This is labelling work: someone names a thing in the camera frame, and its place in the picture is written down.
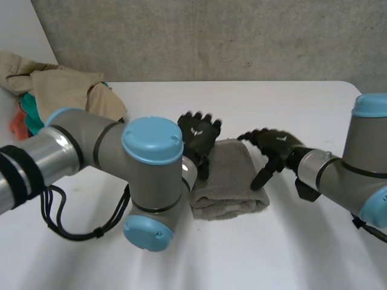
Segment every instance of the beige cloth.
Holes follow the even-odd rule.
[[[15,95],[29,92],[35,96],[44,123],[62,107],[86,109],[115,121],[124,117],[125,105],[102,81],[102,73],[75,71],[0,51],[0,86]]]

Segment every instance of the black ring band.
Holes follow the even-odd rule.
[[[132,196],[132,204],[137,207],[139,210],[142,210],[142,211],[145,211],[146,213],[162,213],[164,211],[167,211],[167,210],[170,210],[172,208],[174,208],[180,201],[181,199],[181,194],[180,196],[178,197],[178,199],[171,205],[168,205],[167,207],[163,207],[163,208],[155,208],[155,209],[150,209],[150,208],[144,208],[144,207],[141,207],[139,206],[138,204],[136,204],[133,200],[133,196]]]
[[[57,129],[60,133],[62,133],[74,146],[75,151],[78,155],[79,160],[79,171],[81,171],[83,168],[85,168],[85,159],[83,157],[82,150],[77,142],[77,140],[74,139],[74,137],[63,127],[60,127],[59,125],[50,125],[50,127]]]
[[[190,188],[188,182],[184,178],[182,178],[182,180],[183,180],[183,183],[186,185],[186,187],[188,189],[188,193],[190,193],[191,192],[191,188]]]
[[[340,158],[336,157],[336,158],[332,158],[330,159],[327,163],[325,163],[319,170],[319,173],[317,173],[317,176],[316,176],[316,188],[317,188],[317,191],[319,192],[320,191],[320,180],[321,180],[321,176],[324,172],[325,169],[327,169],[327,167],[329,165],[331,165],[333,162],[337,161],[337,160],[340,160]]]
[[[101,134],[98,136],[98,139],[97,139],[96,144],[94,145],[94,149],[93,149],[94,165],[98,169],[101,169],[101,165],[99,164],[99,160],[98,160],[98,152],[99,152],[99,146],[102,143],[103,137],[105,137],[105,135],[109,132],[109,130],[111,128],[113,128],[114,126],[119,125],[119,124],[122,124],[122,123],[115,122],[115,123],[111,123],[111,124],[107,125],[104,128],[104,130],[101,132]]]
[[[379,179],[387,179],[387,173],[379,173],[379,172],[372,172],[372,171],[359,169],[359,168],[353,167],[353,166],[345,163],[344,161],[342,161],[342,165],[345,169],[347,169],[353,173],[359,174],[359,175],[373,177],[373,178],[379,178]]]
[[[36,165],[34,159],[23,149],[13,145],[1,148],[0,152],[12,158],[27,176],[31,187],[31,193],[28,195],[28,199],[33,199],[35,196],[41,194],[46,186],[41,170]]]
[[[13,193],[13,199],[15,205],[13,208],[18,207],[27,200],[27,187],[25,186],[23,178],[19,172],[3,154],[0,153],[0,172],[8,182],[11,191]]]

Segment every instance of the gray wall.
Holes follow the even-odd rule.
[[[109,81],[345,80],[387,91],[386,0],[32,0],[60,64]]]

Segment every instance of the white tabletop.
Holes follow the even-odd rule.
[[[223,119],[219,140],[273,127],[339,156],[360,94],[345,82],[110,85],[131,119],[177,120],[188,110],[201,110]],[[258,150],[249,149],[262,166]],[[57,185],[68,195],[65,228],[85,233],[108,220],[125,182],[86,168]],[[315,203],[299,199],[290,171],[276,175],[265,189],[271,204],[262,213],[207,222],[194,221],[187,212],[162,253],[132,246],[122,235],[123,220],[101,239],[63,240],[45,227],[35,199],[0,217],[0,289],[387,288],[387,245],[355,229],[347,211],[323,196]]]

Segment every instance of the blue cap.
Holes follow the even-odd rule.
[[[356,117],[387,117],[387,94],[365,94],[356,98],[352,114]]]
[[[359,218],[379,228],[387,227],[387,186],[382,187],[367,199]]]
[[[84,111],[83,109],[81,108],[68,108],[68,107],[64,107],[64,108],[60,108],[58,110],[56,110],[55,112],[53,112],[49,118],[47,119],[46,121],[46,124],[45,124],[45,127],[48,127],[52,121],[57,117],[59,116],[61,113],[64,113],[66,111],[71,111],[71,110],[81,110],[81,111]]]
[[[123,234],[133,245],[152,252],[165,250],[174,238],[174,233],[161,222],[134,214],[126,218]]]
[[[183,136],[179,126],[161,117],[145,117],[129,123],[121,138],[126,153],[151,165],[170,164],[183,154]]]

